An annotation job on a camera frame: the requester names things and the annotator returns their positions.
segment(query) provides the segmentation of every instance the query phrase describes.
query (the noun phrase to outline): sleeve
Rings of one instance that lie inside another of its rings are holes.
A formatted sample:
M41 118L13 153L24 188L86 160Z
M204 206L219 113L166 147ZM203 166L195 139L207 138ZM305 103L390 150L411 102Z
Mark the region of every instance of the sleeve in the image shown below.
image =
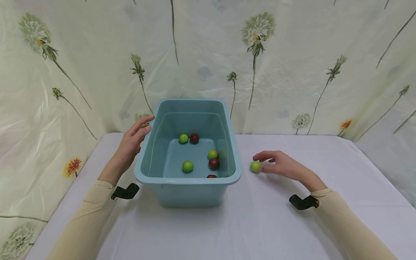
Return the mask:
M397 260L337 192L324 189L311 195L319 200L316 209L318 217L331 230L351 260Z
M108 182L95 182L47 260L93 259L101 230L116 205L111 199L115 189Z

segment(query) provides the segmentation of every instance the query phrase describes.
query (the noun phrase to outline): flower stem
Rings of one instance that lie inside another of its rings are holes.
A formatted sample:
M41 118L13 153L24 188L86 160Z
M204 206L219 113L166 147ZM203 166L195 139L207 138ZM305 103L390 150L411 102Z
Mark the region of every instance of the flower stem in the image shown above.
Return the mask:
M63 99L65 99L75 110L75 112L78 114L78 116L81 118L81 120L84 122L85 127L88 129L89 133L95 138L95 140L98 140L95 135L91 132L91 130L88 128L87 124L85 123L84 119L82 118L82 116L78 113L77 109L74 107L74 105L71 104L71 102L69 102L66 97L61 96Z
M393 105L374 123L374 124L372 124L362 135L360 135L360 137L357 139L357 141L355 141L355 142L358 142L358 140L361 138L361 137L363 137L363 135L365 135L365 133L366 132L368 132L375 124L377 124L392 108L393 108L393 106L399 101L399 99L401 98L401 96L402 95L400 95L397 99L396 99L396 101L393 103Z
M248 103L248 110L250 110L251 101L253 100L254 80L255 80L255 77L256 77L256 56L254 55L254 58L253 58L253 86L251 87L251 96L250 96L250 103Z
M179 65L178 52L176 51L176 41L175 41L175 15L173 14L173 0L171 0L171 7L172 7L172 37L173 37L173 44L175 45L176 62Z
M41 221L44 223L48 223L47 220L43 220L40 218L34 218L34 217L24 217L24 216L0 216L0 218L24 218L24 219L33 219L33 220L37 220L37 221Z
M416 110L413 111L413 113L406 119L404 122L393 132L393 134L397 133L406 123L409 121L409 119L416 114Z
M407 22L401 27L401 29L399 30L399 32L396 34L396 36L394 36L394 38L391 40L390 44L387 46L386 51L384 51L383 55L380 57L379 62L377 63L376 69L379 67L381 60L383 59L383 57L386 55L387 51L389 50L391 44L394 42L394 40L397 38L397 36L403 31L403 29L406 27L406 25L410 22L410 20L412 20L413 16L416 15L416 11L412 14L412 16L409 18L409 20L407 20Z
M77 88L78 92L81 94L82 98L84 99L85 103L89 106L89 109L92 109L91 106L88 104L85 97L82 95L81 90L75 85L75 83L72 81L72 79L68 76L68 74L64 71L64 69L58 64L58 62L54 61L55 64L58 66L58 68L67 76L67 78L72 82L72 84Z
M152 111L152 109L149 106L149 102L147 102L146 94L144 93L143 81L140 80L140 83L141 83L141 89L143 90L144 100L146 100L146 104L147 104L148 108L150 109L150 112L152 112L152 114L153 114L153 111Z
M233 104L231 106L230 119L231 119L231 116L233 115L233 107L234 107L234 101L235 101L235 80L233 80L233 83L234 83L234 98L233 98Z
M320 96L319 96L319 98L318 98L318 102L316 102L315 110L313 111L312 121L311 121L311 124L310 124L310 126L309 126L308 133L307 133L306 135L308 135L308 134L309 134L309 132L311 131L312 124L313 124L313 121L314 121L314 119L315 119L316 108L318 107L318 104L319 104L319 101L321 100L322 94L323 94L323 93L324 93L324 91L327 89L328 83L329 83L329 78L328 78L328 80L327 80L327 83L326 83L326 85L325 85L324 90L322 90L322 93L321 93L321 95L320 95Z

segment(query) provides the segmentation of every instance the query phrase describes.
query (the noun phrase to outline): hand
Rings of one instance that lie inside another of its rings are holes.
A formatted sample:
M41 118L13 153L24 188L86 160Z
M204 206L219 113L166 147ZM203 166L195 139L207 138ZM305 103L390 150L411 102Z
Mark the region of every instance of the hand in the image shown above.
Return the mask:
M120 177L127 171L136 155L140 152L140 143L151 130L151 127L145 125L145 123L153 119L154 116L139 119L124 133L119 148L108 161L98 180L107 181L114 186L117 185Z
M282 151L262 151L253 156L253 161L262 163L266 160L275 164L263 165L261 172L274 173L299 181L311 192L327 188L318 175Z

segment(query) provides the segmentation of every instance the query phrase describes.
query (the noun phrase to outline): floral curtain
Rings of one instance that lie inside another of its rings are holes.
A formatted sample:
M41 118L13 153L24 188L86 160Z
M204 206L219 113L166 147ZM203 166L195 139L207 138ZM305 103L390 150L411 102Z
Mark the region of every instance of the floral curtain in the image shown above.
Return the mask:
M415 205L412 0L0 0L0 260L23 259L98 140L164 97L236 134L350 139Z

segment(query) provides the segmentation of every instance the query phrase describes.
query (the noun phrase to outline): white table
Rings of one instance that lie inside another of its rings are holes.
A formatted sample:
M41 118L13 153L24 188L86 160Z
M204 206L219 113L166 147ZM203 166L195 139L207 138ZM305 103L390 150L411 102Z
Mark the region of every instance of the white table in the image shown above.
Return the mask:
M117 202L97 245L97 259L342 259L313 209L298 211L290 205L291 195L308 195L302 185L250 173L252 156L261 150L282 150L311 168L398 259L415 259L416 210L352 142L335 136L235 137L243 173L218 208L163 208L140 185L134 199ZM27 260L46 258L121 138L114 133L101 139ZM119 185L126 188L131 182L136 182L133 167Z

